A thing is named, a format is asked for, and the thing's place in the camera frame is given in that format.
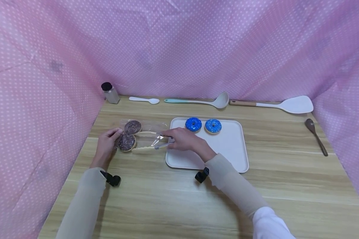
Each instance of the donut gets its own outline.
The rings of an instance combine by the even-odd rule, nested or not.
[[[138,133],[142,129],[142,125],[140,122],[136,120],[131,120],[126,123],[124,132],[127,135],[134,135],[135,133]]]
[[[219,133],[222,129],[221,122],[217,119],[209,119],[205,123],[205,131],[212,135]]]
[[[118,148],[122,152],[131,151],[136,146],[136,138],[134,135],[121,135],[118,141]]]
[[[202,128],[202,122],[197,117],[188,118],[185,127],[193,133],[197,133]]]

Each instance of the beige sleeve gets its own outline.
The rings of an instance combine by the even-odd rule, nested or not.
[[[102,168],[84,172],[77,192],[62,219],[56,238],[92,238],[106,179]]]
[[[240,175],[222,154],[219,153],[207,161],[205,166],[209,168],[213,186],[225,193],[250,219],[253,219],[258,209],[268,206],[255,187]]]

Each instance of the teal ladle handle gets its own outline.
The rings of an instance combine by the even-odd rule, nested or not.
[[[187,100],[177,100],[177,99],[165,99],[164,102],[166,103],[188,103]]]

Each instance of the white ladle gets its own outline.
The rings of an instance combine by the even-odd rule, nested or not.
[[[147,101],[151,104],[158,104],[160,102],[159,99],[155,99],[155,98],[145,99],[145,98],[139,98],[139,97],[133,97],[133,96],[130,96],[129,100],[130,101]]]
[[[314,106],[308,96],[293,97],[283,101],[280,104],[264,104],[264,103],[246,102],[246,101],[230,101],[230,104],[234,106],[260,106],[260,107],[279,108],[281,110],[284,110],[292,114],[310,113],[314,110]]]
[[[177,99],[165,99],[166,103],[198,103],[209,104],[218,109],[223,109],[228,105],[228,93],[223,91],[213,102],[208,101],[189,101],[189,100],[177,100]]]

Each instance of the pink polka dot curtain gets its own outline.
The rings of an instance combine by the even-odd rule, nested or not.
[[[104,81],[135,96],[308,95],[359,194],[359,0],[0,0],[0,238],[37,237]]]

